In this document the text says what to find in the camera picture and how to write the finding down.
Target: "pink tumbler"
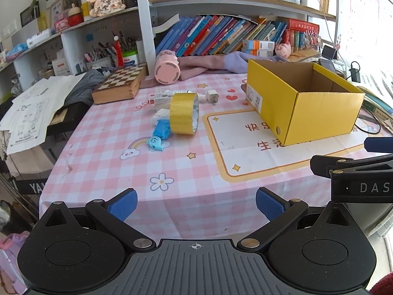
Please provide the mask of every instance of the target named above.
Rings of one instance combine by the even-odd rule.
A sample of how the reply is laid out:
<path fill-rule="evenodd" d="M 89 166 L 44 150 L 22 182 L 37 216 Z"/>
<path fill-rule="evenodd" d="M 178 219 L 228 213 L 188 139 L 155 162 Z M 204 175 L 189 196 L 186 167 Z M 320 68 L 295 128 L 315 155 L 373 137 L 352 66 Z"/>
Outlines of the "pink tumbler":
<path fill-rule="evenodd" d="M 180 76 L 179 62 L 176 53 L 163 50 L 157 55 L 154 77 L 161 84 L 173 84 Z"/>

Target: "metal screw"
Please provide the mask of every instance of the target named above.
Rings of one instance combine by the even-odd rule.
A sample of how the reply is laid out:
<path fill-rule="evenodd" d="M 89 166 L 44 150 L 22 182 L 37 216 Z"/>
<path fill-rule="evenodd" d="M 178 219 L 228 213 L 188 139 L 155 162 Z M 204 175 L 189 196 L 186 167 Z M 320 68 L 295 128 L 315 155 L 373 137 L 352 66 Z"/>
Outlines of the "metal screw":
<path fill-rule="evenodd" d="M 139 238 L 134 241 L 134 246 L 140 248 L 140 249 L 145 249 L 149 246 L 151 246 L 153 242 L 147 238 Z"/>
<path fill-rule="evenodd" d="M 253 249 L 259 246 L 260 242 L 255 238 L 245 238 L 241 244 L 248 249 Z"/>

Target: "yellow cardboard box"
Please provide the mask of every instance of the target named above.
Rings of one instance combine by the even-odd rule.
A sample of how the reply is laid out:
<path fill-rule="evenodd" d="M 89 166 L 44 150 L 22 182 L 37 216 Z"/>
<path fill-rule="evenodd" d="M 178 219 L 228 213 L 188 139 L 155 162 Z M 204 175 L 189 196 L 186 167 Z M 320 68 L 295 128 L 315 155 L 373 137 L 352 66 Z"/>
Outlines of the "yellow cardboard box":
<path fill-rule="evenodd" d="M 248 62 L 247 100 L 283 145 L 351 132 L 363 99 L 317 63 Z"/>

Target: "star print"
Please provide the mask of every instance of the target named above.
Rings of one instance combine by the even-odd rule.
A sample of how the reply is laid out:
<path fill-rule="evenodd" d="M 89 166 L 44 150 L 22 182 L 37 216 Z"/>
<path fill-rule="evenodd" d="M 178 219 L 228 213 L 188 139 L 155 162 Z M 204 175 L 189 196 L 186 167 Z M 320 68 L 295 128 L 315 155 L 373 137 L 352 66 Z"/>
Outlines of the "star print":
<path fill-rule="evenodd" d="M 239 172 L 240 166 L 235 164 L 232 169 L 234 169 L 236 172 Z"/>

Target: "picture frame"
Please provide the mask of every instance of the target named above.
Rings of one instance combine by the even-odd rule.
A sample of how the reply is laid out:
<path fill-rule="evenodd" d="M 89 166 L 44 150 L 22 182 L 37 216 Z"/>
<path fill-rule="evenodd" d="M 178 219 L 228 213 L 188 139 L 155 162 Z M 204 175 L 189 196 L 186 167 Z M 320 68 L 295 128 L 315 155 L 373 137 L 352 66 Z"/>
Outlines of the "picture frame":
<path fill-rule="evenodd" d="M 34 19 L 37 19 L 38 17 L 41 16 L 40 5 L 39 5 L 38 1 L 36 2 L 31 14 L 29 14 L 29 8 L 30 7 L 24 9 L 19 15 L 20 16 L 20 24 L 22 27 L 24 27 L 25 25 L 27 25 L 28 23 L 30 23 Z"/>
<path fill-rule="evenodd" d="M 64 10 L 64 0 L 48 0 L 47 5 L 50 6 L 46 9 L 49 17 L 47 18 L 48 28 L 55 27 L 55 16 Z"/>

